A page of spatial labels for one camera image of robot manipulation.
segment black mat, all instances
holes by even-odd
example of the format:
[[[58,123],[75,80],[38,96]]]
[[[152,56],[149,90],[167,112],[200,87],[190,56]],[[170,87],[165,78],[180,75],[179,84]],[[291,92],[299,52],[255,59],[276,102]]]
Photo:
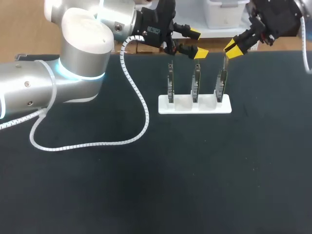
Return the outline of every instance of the black mat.
[[[312,76],[301,53],[231,62],[230,115],[159,115],[171,59],[175,93],[189,93],[193,61],[126,56],[151,114],[134,144],[46,153],[29,142],[34,120],[0,133],[0,233],[312,232]],[[221,54],[201,63],[202,93],[212,93],[221,64]],[[56,105],[36,139],[47,147],[125,140],[143,123],[112,56],[97,99]]]

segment robot end effector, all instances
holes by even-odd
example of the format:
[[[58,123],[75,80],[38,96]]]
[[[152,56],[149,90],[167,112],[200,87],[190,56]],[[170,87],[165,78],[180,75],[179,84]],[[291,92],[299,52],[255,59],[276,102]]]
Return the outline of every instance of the robot end effector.
[[[151,10],[142,8],[137,12],[136,24],[133,35],[143,35],[145,44],[153,47],[161,47],[164,43],[165,53],[175,55],[177,52],[187,55],[190,59],[204,59],[208,51],[197,46],[178,45],[172,39],[172,33],[180,33],[183,37],[200,39],[201,33],[189,25],[179,25],[173,22],[176,16],[175,0],[159,0],[157,8]]]
[[[296,35],[301,17],[312,14],[311,0],[252,0],[249,7],[251,28],[225,47],[229,59],[246,54],[258,41],[272,46],[279,37]]]

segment white stand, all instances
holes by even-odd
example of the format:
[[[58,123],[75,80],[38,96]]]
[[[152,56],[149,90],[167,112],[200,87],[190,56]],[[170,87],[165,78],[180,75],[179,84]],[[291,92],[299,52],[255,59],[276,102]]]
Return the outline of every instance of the white stand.
[[[232,112],[228,95],[223,96],[223,102],[218,103],[214,94],[201,94],[198,103],[193,103],[191,95],[174,95],[174,103],[169,103],[168,95],[158,98],[158,112],[162,115],[177,114],[229,114]]]

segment white container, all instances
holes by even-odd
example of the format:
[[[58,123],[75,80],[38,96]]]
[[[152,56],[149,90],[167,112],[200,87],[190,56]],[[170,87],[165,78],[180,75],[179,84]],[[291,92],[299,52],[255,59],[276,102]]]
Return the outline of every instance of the white container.
[[[250,0],[204,0],[207,25],[212,29],[238,28]]]

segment cable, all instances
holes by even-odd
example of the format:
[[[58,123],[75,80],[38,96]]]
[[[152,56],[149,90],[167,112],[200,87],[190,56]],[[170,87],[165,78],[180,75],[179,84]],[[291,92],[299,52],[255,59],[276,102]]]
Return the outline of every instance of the cable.
[[[129,72],[127,70],[127,67],[125,65],[125,59],[124,59],[124,53],[125,53],[125,49],[127,47],[127,45],[133,41],[133,40],[138,40],[138,41],[144,41],[144,37],[142,36],[131,36],[128,37],[125,42],[122,44],[121,47],[121,51],[120,51],[120,63],[121,63],[121,67],[122,70],[126,76],[126,78],[128,79],[128,81],[130,82],[131,86],[133,87],[134,91],[136,92],[138,98],[140,99],[144,112],[145,112],[145,124],[144,127],[142,129],[142,131],[134,138],[130,139],[130,140],[125,140],[125,141],[117,141],[117,142],[95,142],[95,143],[87,143],[87,144],[80,144],[80,145],[71,145],[71,146],[63,146],[63,147],[59,147],[59,148],[46,148],[46,147],[42,147],[40,145],[38,145],[35,142],[34,136],[35,136],[35,132],[36,129],[38,128],[38,126],[40,125],[40,123],[44,120],[44,118],[46,117],[47,113],[49,112],[49,110],[52,108],[55,99],[57,97],[57,86],[56,86],[56,80],[55,80],[55,76],[54,73],[52,71],[52,69],[50,68],[50,66],[42,61],[42,60],[37,60],[37,62],[41,62],[46,69],[48,70],[50,77],[51,77],[51,81],[52,81],[52,85],[53,85],[53,90],[52,90],[52,96],[51,96],[51,100],[50,103],[48,105],[47,108],[38,110],[30,115],[27,115],[25,117],[22,118],[18,118],[15,120],[12,120],[10,122],[4,123],[0,125],[0,130],[8,128],[8,127],[12,127],[14,125],[23,123],[25,121],[28,121],[32,118],[35,118],[37,116],[39,116],[39,119],[35,122],[35,124],[33,125],[31,131],[30,131],[30,135],[29,135],[29,139],[30,142],[32,143],[32,145],[34,147],[36,147],[37,149],[43,150],[43,151],[50,151],[50,152],[55,152],[55,151],[65,151],[65,150],[71,150],[71,149],[77,149],[77,148],[84,148],[84,147],[93,147],[93,146],[107,146],[107,145],[125,145],[125,144],[130,144],[133,143],[135,141],[137,141],[138,139],[140,139],[145,132],[147,131],[148,125],[150,123],[150,114],[148,111],[148,107],[146,105],[146,102],[141,94],[141,92],[139,91],[139,89],[137,88],[136,84],[133,82],[131,76],[129,75]]]
[[[304,17],[301,17],[301,38],[302,38],[302,55],[303,63],[308,74],[312,74],[312,70],[309,68],[308,56],[307,56],[307,41],[306,41],[306,23]]]
[[[121,47],[121,51],[120,51],[120,63],[121,63],[121,67],[122,70],[126,76],[126,78],[128,79],[128,81],[130,82],[130,84],[132,85],[134,91],[136,92],[138,98],[140,99],[144,112],[145,112],[145,125],[143,127],[143,130],[134,138],[130,139],[130,140],[125,140],[125,141],[118,141],[118,142],[95,142],[95,143],[87,143],[87,144],[80,144],[80,145],[71,145],[71,146],[64,146],[64,147],[59,147],[59,148],[46,148],[46,147],[42,147],[40,145],[38,145],[35,140],[34,140],[34,135],[35,135],[35,131],[38,128],[38,126],[40,125],[40,123],[44,120],[44,118],[46,117],[47,112],[50,110],[50,108],[53,106],[53,103],[55,101],[55,97],[56,97],[56,85],[53,83],[53,92],[52,92],[52,98],[50,101],[49,106],[44,109],[44,111],[42,113],[39,113],[39,119],[35,122],[34,126],[31,129],[30,132],[30,141],[33,144],[34,147],[36,147],[37,149],[43,150],[43,151],[50,151],[50,152],[55,152],[55,151],[65,151],[65,150],[71,150],[71,149],[77,149],[77,148],[84,148],[84,147],[93,147],[93,146],[107,146],[107,145],[125,145],[125,144],[130,144],[132,142],[137,141],[138,139],[140,139],[145,132],[147,131],[149,122],[150,122],[150,115],[149,115],[149,111],[148,111],[148,107],[146,105],[146,102],[141,94],[141,92],[139,91],[139,89],[137,88],[136,84],[133,82],[131,76],[129,75],[129,72],[126,68],[125,65],[125,60],[124,60],[124,52],[125,49],[127,47],[127,45],[133,41],[133,40],[138,40],[138,41],[144,41],[144,38],[142,36],[131,36],[128,37],[126,39],[126,41],[122,44]],[[55,82],[55,77],[53,75],[53,72],[51,70],[50,67],[47,67],[47,64],[44,64],[46,66],[46,68],[48,69],[50,75],[51,75],[51,79],[52,82]]]

